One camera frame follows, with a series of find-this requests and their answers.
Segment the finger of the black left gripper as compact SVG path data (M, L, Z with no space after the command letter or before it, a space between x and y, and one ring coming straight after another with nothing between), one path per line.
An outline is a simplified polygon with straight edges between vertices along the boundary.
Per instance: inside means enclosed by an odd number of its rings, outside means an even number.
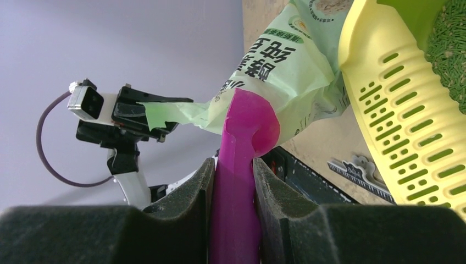
M146 117L145 107L138 103L116 102L112 112L112 121L123 130L129 131L148 141L149 138L158 142L165 142L166 136L172 133L177 122L162 122L155 128L150 129Z
M123 86L118 95L117 103L126 103L129 105L136 105L138 103L146 102L160 102L160 103L193 103L194 100L186 97L164 97L159 95L154 95L148 92L143 92L139 90L132 89L127 86Z

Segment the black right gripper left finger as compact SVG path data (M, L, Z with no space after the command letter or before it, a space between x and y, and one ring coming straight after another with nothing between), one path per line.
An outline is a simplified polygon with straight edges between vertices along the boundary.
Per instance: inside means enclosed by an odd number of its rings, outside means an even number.
M19 206L1 214L1 263L206 263L215 160L143 210Z

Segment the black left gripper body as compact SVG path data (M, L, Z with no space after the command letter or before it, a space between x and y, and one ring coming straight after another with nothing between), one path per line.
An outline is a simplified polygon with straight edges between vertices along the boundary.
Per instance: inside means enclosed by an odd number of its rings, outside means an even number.
M102 125L80 120L76 130L76 138L83 142L97 144L108 149L107 167L112 175L139 172L137 147L145 137L136 135L116 126Z

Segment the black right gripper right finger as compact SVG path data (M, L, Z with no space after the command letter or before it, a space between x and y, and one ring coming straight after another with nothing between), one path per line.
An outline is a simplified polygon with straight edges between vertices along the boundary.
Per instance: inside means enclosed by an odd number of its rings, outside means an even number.
M465 223L442 206L317 205L253 160L263 263L465 263Z

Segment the purple plastic litter scoop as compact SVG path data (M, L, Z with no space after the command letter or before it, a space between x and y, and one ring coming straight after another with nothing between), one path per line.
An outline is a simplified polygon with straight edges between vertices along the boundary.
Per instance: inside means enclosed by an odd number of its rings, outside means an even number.
M209 263L259 263L261 227L253 159L269 152L280 124L269 101L236 89L226 114L215 169Z

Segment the yellow sifting litter tray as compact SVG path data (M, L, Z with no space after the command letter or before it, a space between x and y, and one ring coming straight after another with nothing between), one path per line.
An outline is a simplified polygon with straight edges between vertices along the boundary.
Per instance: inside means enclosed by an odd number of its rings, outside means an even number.
M465 217L465 115L393 7L354 1L339 68L370 154L395 203Z

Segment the green cat litter bag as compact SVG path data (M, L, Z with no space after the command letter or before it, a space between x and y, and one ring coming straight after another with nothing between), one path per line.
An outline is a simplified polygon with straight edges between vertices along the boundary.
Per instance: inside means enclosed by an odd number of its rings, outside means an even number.
M352 1L290 1L207 103L149 102L148 126L193 124L216 134L262 123L279 145L310 123L340 116L349 99L338 66Z

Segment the green litter box base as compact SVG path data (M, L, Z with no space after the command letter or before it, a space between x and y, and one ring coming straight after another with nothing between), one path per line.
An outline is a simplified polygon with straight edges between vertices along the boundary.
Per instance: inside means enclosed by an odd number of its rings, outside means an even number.
M434 22L446 2L447 0L378 0L377 4L395 8L416 39L417 46L425 52Z

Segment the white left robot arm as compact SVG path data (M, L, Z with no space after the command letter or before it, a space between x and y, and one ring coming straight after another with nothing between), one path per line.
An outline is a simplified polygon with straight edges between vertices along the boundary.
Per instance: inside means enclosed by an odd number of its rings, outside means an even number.
M150 128L144 102L192 103L190 98L164 97L123 86L118 93L98 93L90 80L74 82L69 88L68 110L79 123L76 138L108 149L107 167L130 206L144 209L162 196L155 186L147 185L139 168L138 142L154 138L164 142L178 126L177 122L163 121Z

